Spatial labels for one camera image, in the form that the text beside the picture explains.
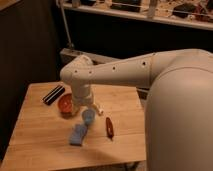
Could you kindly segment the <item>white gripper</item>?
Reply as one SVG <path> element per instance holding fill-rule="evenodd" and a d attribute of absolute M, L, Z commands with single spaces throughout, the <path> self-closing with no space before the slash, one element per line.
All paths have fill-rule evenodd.
<path fill-rule="evenodd" d="M 90 106 L 96 114 L 103 115 L 103 109 L 99 104 L 94 103 L 92 88 L 89 84 L 73 84 L 71 90 L 74 111 L 78 111 L 82 106 Z"/>

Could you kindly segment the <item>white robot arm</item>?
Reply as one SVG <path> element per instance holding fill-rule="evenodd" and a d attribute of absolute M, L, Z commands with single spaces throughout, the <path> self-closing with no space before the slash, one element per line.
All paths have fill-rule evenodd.
<path fill-rule="evenodd" d="M 213 171 L 213 53 L 154 52 L 95 65 L 80 55 L 60 71 L 74 110 L 94 103 L 93 84 L 147 88 L 148 171 Z"/>

